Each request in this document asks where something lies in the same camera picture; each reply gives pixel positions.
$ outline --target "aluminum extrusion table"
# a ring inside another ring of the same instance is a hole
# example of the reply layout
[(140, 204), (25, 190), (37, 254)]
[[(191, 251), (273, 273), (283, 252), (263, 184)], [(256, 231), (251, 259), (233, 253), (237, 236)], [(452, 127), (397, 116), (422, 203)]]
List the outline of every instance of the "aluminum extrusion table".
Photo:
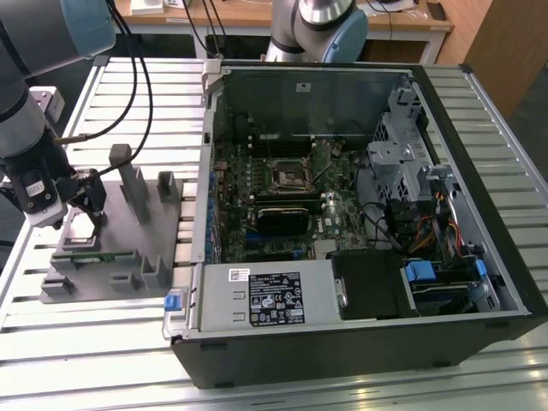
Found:
[[(136, 163), (145, 177), (184, 179), (176, 281), (189, 279), (203, 109), (201, 61), (149, 59), (155, 122)], [(548, 189), (473, 75), (427, 72), (540, 289), (548, 296)], [(127, 58), (93, 67), (65, 136), (117, 118), (132, 88)], [(113, 143), (135, 148), (146, 125), (146, 86), (110, 137), (69, 148), (74, 166), (108, 164)], [(436, 145), (444, 160), (444, 149)], [(116, 173), (106, 178), (118, 179)], [(25, 223), (0, 276), (0, 409), (545, 409), (548, 325), (499, 342), (458, 367), (304, 383), (198, 390), (162, 337), (161, 298), (43, 305), (40, 284), (59, 239)]]

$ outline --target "gray robot arm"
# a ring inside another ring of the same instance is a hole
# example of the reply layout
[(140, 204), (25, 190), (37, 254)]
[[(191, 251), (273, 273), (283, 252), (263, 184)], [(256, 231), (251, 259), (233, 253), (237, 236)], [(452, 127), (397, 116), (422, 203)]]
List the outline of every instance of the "gray robot arm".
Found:
[(266, 60), (352, 63), (367, 30), (366, 15), (355, 0), (276, 0)]
[(92, 58), (115, 42), (105, 0), (0, 2), (0, 170), (33, 226), (60, 226), (68, 201), (95, 212), (104, 200), (101, 187), (75, 189), (78, 173), (53, 144), (55, 131), (25, 79)]

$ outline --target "green motherboard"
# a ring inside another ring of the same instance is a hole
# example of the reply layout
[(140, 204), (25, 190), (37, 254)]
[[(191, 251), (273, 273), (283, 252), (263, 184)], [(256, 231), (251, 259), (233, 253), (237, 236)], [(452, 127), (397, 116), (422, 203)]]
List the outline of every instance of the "green motherboard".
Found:
[(216, 146), (221, 261), (324, 259), (331, 251), (366, 248), (353, 189), (362, 152), (345, 151), (342, 140), (315, 139), (305, 145), (308, 154), (285, 158), (265, 145), (263, 151), (228, 141)]

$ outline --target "blue tab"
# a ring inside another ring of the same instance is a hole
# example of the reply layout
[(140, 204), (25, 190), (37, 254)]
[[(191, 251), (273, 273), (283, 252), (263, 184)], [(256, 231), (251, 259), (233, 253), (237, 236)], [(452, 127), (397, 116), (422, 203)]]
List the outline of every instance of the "blue tab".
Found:
[(411, 261), (405, 266), (408, 281), (434, 281), (436, 273), (430, 261)]
[(166, 295), (164, 298), (165, 311), (181, 311), (182, 298), (180, 295)]
[(487, 267), (485, 267), (483, 259), (476, 259), (476, 269), (482, 277), (485, 277), (487, 275)]

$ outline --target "label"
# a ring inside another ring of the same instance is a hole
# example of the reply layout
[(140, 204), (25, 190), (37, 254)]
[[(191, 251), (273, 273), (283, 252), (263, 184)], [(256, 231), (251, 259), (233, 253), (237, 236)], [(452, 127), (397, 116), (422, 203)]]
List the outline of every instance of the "label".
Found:
[(249, 323), (253, 327), (304, 322), (299, 272), (249, 276)]
[(297, 83), (297, 92), (311, 92), (312, 84), (310, 83)]
[(39, 182), (35, 182), (34, 184), (31, 184), (30, 186), (26, 186), (25, 191), (27, 192), (27, 195), (29, 197), (35, 197), (38, 194), (42, 194), (45, 191), (44, 182), (40, 180)]
[(249, 278), (248, 268), (229, 269), (229, 281), (247, 281), (248, 278)]
[(184, 23), (184, 24), (188, 24), (187, 19), (165, 19), (165, 22), (166, 23)]

